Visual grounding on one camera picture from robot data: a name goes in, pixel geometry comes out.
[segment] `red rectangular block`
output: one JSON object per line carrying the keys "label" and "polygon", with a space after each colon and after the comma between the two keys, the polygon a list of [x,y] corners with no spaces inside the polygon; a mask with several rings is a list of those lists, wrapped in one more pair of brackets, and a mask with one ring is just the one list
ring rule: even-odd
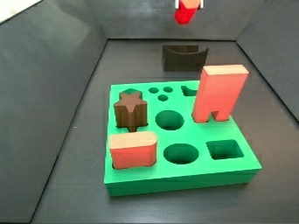
{"label": "red rectangular block", "polygon": [[107,147],[114,169],[154,164],[156,134],[152,131],[110,135]]}
{"label": "red rectangular block", "polygon": [[241,65],[205,66],[193,103],[192,118],[205,123],[212,114],[216,121],[226,121],[248,77]]}
{"label": "red rectangular block", "polygon": [[173,17],[178,25],[185,25],[190,22],[196,10],[198,9],[197,1],[180,1],[178,10],[176,10]]}

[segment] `hole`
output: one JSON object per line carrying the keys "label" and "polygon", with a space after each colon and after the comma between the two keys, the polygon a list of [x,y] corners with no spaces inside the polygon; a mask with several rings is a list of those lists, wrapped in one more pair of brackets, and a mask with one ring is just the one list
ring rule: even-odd
{"label": "hole", "polygon": [[156,87],[150,87],[148,89],[148,91],[149,91],[150,94],[156,94],[158,92],[158,89]]}
{"label": "hole", "polygon": [[162,88],[162,91],[164,91],[165,93],[170,93],[170,92],[173,91],[173,89],[172,89],[170,87],[164,87],[164,88]]}
{"label": "hole", "polygon": [[206,142],[212,159],[242,158],[244,154],[234,140]]}
{"label": "hole", "polygon": [[138,90],[133,89],[133,88],[127,88],[125,91],[122,91],[121,93],[125,93],[127,95],[130,95],[133,92],[137,92]]}
{"label": "hole", "polygon": [[165,102],[165,101],[168,100],[168,96],[166,96],[165,94],[160,94],[160,95],[157,96],[157,100],[158,100],[160,102]]}
{"label": "hole", "polygon": [[197,90],[192,90],[186,88],[185,86],[181,86],[181,93],[184,96],[194,96],[197,93]]}
{"label": "hole", "polygon": [[182,116],[173,110],[164,110],[156,115],[154,122],[164,130],[177,130],[182,126]]}
{"label": "hole", "polygon": [[186,165],[197,159],[198,151],[186,143],[176,143],[164,149],[162,156],[170,163]]}

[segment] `brown block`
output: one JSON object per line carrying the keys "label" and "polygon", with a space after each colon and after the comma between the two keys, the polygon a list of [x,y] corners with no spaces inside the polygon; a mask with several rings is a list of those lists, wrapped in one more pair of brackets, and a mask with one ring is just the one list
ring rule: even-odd
{"label": "brown block", "polygon": [[115,126],[127,128],[129,132],[146,125],[146,101],[139,99],[139,94],[139,91],[119,93],[119,100],[114,103]]}
{"label": "brown block", "polygon": [[205,64],[208,51],[209,48],[198,51],[197,45],[164,45],[162,71],[200,72]]}

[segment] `square hole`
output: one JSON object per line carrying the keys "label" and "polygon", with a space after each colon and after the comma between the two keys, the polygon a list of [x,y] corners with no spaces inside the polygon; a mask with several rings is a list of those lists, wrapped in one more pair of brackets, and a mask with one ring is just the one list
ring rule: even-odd
{"label": "square hole", "polygon": [[234,140],[206,142],[212,159],[242,158],[244,154]]}

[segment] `shape sorter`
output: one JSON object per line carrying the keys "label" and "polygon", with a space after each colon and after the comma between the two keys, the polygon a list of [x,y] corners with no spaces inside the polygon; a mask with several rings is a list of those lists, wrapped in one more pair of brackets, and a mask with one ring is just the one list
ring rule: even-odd
{"label": "shape sorter", "polygon": [[197,80],[111,85],[106,136],[127,133],[117,128],[113,104],[118,93],[141,92],[148,125],[135,131],[156,134],[152,166],[115,170],[106,141],[103,182],[109,196],[157,193],[246,183],[261,166],[232,119],[196,123],[192,120]]}

